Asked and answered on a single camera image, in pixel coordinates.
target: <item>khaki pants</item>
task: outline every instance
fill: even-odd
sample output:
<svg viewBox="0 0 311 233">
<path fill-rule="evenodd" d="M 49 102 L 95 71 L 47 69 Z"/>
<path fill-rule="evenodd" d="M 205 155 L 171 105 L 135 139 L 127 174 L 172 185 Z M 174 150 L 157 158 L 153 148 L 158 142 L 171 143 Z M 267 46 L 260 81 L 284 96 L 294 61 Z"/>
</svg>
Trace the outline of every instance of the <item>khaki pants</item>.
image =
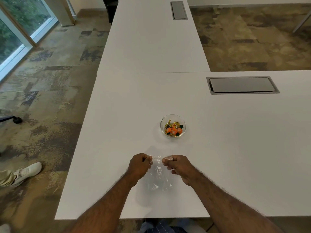
<svg viewBox="0 0 311 233">
<path fill-rule="evenodd" d="M 15 180 L 15 175 L 11 170 L 5 170 L 0 172 L 0 186 L 11 185 Z"/>
</svg>

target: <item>plastic bag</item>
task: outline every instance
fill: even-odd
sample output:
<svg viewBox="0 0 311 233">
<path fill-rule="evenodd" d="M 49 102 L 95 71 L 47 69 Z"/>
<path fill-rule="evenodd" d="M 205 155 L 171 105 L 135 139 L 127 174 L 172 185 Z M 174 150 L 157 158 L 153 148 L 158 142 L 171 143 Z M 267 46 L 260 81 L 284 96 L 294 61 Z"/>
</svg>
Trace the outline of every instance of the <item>plastic bag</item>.
<svg viewBox="0 0 311 233">
<path fill-rule="evenodd" d="M 168 156 L 165 159 L 173 160 L 173 157 Z M 170 182 L 171 172 L 162 163 L 161 156 L 153 157 L 153 165 L 148 172 L 148 189 L 155 190 L 169 190 L 173 186 Z"/>
</svg>

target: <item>chair wheel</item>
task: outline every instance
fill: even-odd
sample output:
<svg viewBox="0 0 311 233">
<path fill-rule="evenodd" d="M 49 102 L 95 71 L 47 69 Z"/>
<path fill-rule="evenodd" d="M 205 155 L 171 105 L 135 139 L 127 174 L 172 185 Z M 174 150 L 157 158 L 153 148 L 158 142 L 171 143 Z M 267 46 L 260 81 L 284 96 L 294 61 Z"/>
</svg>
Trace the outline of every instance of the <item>chair wheel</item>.
<svg viewBox="0 0 311 233">
<path fill-rule="evenodd" d="M 20 117 L 16 117 L 13 119 L 13 122 L 18 124 L 18 123 L 21 123 L 23 120 L 20 118 Z"/>
</svg>

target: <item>green foliage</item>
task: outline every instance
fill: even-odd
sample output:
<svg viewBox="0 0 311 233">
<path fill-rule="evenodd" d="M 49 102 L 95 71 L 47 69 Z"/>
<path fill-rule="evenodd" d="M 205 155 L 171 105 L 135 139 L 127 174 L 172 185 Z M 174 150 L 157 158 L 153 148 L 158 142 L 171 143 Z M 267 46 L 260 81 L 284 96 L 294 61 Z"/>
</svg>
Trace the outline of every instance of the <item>green foliage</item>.
<svg viewBox="0 0 311 233">
<path fill-rule="evenodd" d="M 50 17 L 41 0 L 0 1 L 29 35 Z M 0 21 L 0 64 L 20 45 L 20 40 Z"/>
</svg>

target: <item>white sneaker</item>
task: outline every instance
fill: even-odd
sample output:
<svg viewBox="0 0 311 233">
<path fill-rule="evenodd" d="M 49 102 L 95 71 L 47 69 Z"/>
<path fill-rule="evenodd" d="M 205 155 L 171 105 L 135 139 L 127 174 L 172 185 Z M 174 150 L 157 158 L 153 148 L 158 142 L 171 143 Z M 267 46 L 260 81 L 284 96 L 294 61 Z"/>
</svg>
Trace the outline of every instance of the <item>white sneaker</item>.
<svg viewBox="0 0 311 233">
<path fill-rule="evenodd" d="M 10 233 L 11 232 L 11 228 L 8 224 L 3 224 L 2 226 L 0 226 L 0 233 Z"/>
<path fill-rule="evenodd" d="M 16 178 L 10 186 L 19 186 L 26 178 L 37 175 L 41 171 L 41 168 L 42 165 L 40 162 L 34 163 L 27 168 L 20 167 L 17 171 L 14 172 Z"/>
</svg>

